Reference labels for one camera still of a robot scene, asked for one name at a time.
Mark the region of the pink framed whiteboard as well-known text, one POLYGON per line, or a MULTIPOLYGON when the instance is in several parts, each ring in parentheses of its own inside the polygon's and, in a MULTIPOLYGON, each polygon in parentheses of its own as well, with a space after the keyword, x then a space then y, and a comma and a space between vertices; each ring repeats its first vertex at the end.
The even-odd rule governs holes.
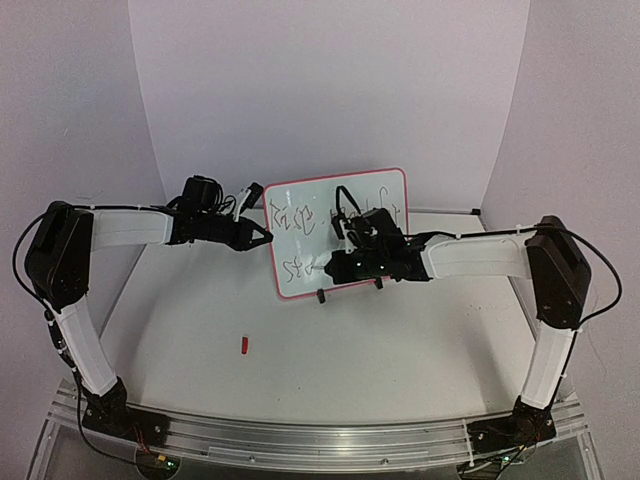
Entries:
POLYGON ((336 213, 352 218, 386 208, 402 231, 409 226, 407 177, 397 167, 271 184, 264 190, 263 203, 273 234, 276 289, 283 300, 337 288, 325 273, 311 270, 341 249, 331 225, 336 213))

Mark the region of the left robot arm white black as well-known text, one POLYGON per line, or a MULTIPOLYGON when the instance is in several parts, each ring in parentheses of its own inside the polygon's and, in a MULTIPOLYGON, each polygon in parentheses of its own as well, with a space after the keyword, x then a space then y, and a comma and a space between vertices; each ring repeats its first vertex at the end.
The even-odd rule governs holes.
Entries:
POLYGON ((90 318, 87 294, 91 256, 119 246, 182 245, 204 241, 236 252, 272 242, 273 236, 244 217, 264 189, 252 183, 239 197, 200 175, 186 180, 166 205, 73 205, 52 202, 30 230, 25 256, 26 291, 44 307, 50 336, 70 368, 94 417, 113 436, 140 431, 142 420, 127 405, 127 390, 107 360, 90 318))

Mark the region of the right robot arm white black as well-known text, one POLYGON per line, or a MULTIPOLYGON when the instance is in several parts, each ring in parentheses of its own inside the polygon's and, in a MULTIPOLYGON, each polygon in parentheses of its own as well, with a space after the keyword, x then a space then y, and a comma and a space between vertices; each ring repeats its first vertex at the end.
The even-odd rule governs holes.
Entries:
POLYGON ((555 436, 551 409, 566 373, 591 281, 591 268, 556 216, 511 231, 405 234, 384 208, 331 225, 344 246, 324 267, 334 284, 388 277, 430 282, 450 277, 500 276, 531 281, 536 304, 534 351, 510 414, 468 425, 478 451, 530 446, 555 436))

